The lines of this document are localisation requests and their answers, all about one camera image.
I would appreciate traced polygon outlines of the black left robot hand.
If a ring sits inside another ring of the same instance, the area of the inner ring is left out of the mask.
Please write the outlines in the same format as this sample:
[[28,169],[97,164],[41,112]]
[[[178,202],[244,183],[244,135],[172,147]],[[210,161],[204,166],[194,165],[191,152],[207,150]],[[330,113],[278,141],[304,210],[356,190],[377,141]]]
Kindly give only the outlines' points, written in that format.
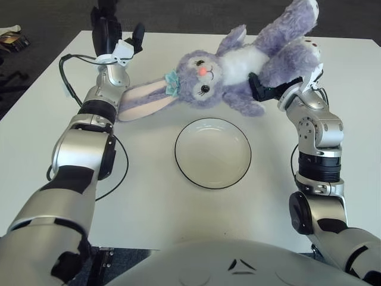
[[[117,3],[115,0],[99,0],[90,13],[92,25],[92,40],[97,56],[112,54],[118,40],[122,37],[121,23],[115,16]],[[138,23],[131,38],[124,40],[134,48],[134,55],[143,50],[142,43],[145,35],[145,26]]]

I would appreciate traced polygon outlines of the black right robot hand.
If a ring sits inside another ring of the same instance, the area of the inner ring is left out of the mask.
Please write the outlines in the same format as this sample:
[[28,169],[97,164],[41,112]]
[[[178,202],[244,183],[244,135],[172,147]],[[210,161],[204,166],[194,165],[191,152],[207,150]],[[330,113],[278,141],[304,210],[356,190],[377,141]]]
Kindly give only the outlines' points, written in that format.
[[250,73],[248,76],[248,82],[252,91],[253,99],[258,102],[263,102],[272,99],[280,100],[280,97],[286,92],[287,89],[302,82],[302,77],[297,77],[291,82],[283,83],[275,88],[269,88],[261,84],[255,73]]

